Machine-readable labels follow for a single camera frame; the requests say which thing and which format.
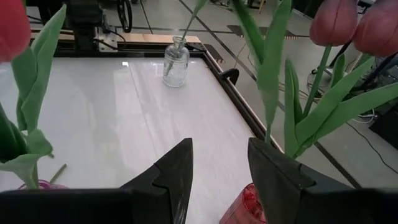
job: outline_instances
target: tulip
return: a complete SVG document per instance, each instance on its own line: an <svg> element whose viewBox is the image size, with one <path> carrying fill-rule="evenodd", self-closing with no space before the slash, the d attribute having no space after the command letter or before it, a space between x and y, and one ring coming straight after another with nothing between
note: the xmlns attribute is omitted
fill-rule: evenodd
<svg viewBox="0 0 398 224"><path fill-rule="evenodd" d="M310 38L321 46L343 45L354 36L357 23L356 0L325 0L311 23Z"/></svg>
<svg viewBox="0 0 398 224"><path fill-rule="evenodd" d="M21 54L30 41L30 25L21 0L0 0L0 63Z"/></svg>
<svg viewBox="0 0 398 224"><path fill-rule="evenodd" d="M377 0L359 22L353 42L359 51L377 57L398 52L398 1Z"/></svg>

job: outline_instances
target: floor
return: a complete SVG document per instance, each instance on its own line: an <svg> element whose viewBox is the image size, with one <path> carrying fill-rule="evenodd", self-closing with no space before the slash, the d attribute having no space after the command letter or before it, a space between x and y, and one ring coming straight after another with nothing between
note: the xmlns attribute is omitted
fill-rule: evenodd
<svg viewBox="0 0 398 224"><path fill-rule="evenodd" d="M182 35L190 20L191 12L197 0L145 0L132 5L132 32L143 34ZM276 0L267 1L262 13L252 9L252 16L261 27L267 27L272 19ZM115 9L107 3L108 22L120 26ZM37 16L37 10L28 10L31 16ZM311 20L295 12L289 21L288 30L295 35L307 36ZM264 109L252 79L255 69L249 60L249 51L244 39L233 33L227 25L239 25L235 15L223 7L207 4L198 14L189 28L188 35L197 36L204 44L210 44L223 59L222 69L236 67L240 71L237 89L262 120ZM332 49L329 61L339 51ZM300 89L307 90L308 74L317 67L323 47L311 42L308 37L287 39L284 57L294 62L299 75ZM284 71L280 81L284 82ZM323 84L330 80L324 75ZM280 106L277 109L272 135L283 147L284 134L284 94L280 94ZM335 132L322 138L309 148L299 161L309 167L352 187L396 187L398 186L398 151L368 129L369 124L350 121Z"/></svg>

